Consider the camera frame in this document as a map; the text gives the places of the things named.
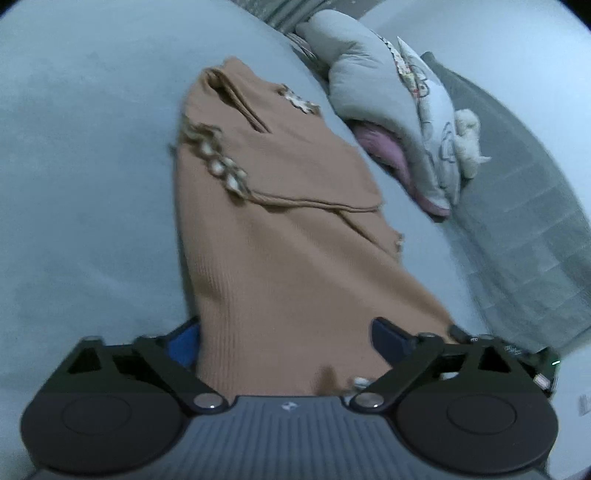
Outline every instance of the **brown garment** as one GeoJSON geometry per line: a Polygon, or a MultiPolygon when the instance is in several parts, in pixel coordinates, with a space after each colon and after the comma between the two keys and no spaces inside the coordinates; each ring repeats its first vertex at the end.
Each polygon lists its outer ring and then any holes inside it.
{"type": "Polygon", "coordinates": [[[232,58],[204,70],[185,105],[177,193],[199,377],[229,398],[334,394],[381,376],[376,316],[410,333],[451,324],[400,266],[400,235],[357,149],[289,97],[232,58]]]}

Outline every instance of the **black device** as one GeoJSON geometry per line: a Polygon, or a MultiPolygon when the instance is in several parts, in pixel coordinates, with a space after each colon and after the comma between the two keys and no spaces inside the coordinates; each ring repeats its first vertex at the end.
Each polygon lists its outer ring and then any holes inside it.
{"type": "Polygon", "coordinates": [[[371,341],[392,368],[348,404],[230,405],[171,354],[195,325],[130,345],[81,340],[22,415],[31,480],[549,478],[558,421],[548,351],[515,355],[492,337],[446,344],[377,318],[371,341]],[[542,369],[548,388],[535,380],[542,369]]]}

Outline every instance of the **white plush toy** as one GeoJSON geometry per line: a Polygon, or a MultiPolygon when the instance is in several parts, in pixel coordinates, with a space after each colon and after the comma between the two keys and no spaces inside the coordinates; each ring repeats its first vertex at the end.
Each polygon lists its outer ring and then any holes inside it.
{"type": "Polygon", "coordinates": [[[473,179],[478,172],[478,165],[488,162],[490,157],[483,157],[480,153],[480,120],[472,110],[457,110],[456,136],[454,146],[456,158],[460,163],[460,171],[466,179],[473,179]]]}

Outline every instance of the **black circular disc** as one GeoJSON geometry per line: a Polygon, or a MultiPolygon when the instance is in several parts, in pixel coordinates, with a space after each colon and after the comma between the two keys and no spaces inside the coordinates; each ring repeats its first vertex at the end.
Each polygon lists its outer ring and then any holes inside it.
{"type": "Polygon", "coordinates": [[[163,390],[135,380],[109,384],[108,393],[78,383],[39,393],[22,415],[35,462],[73,475],[119,473],[160,456],[180,434],[182,413],[163,390]]]}
{"type": "Polygon", "coordinates": [[[552,448],[558,420],[540,393],[466,388],[456,378],[417,388],[395,414],[419,457],[464,475],[505,475],[537,466],[552,448]]]}

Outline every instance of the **wall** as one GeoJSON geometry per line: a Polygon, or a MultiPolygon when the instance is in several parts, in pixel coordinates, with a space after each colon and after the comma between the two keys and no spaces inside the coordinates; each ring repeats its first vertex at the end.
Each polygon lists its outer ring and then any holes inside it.
{"type": "MultiPolygon", "coordinates": [[[[554,156],[591,214],[591,33],[554,0],[387,0],[361,19],[499,99],[554,156]]],[[[550,473],[566,479],[591,464],[591,345],[561,363],[553,405],[560,434],[550,473]]]]}

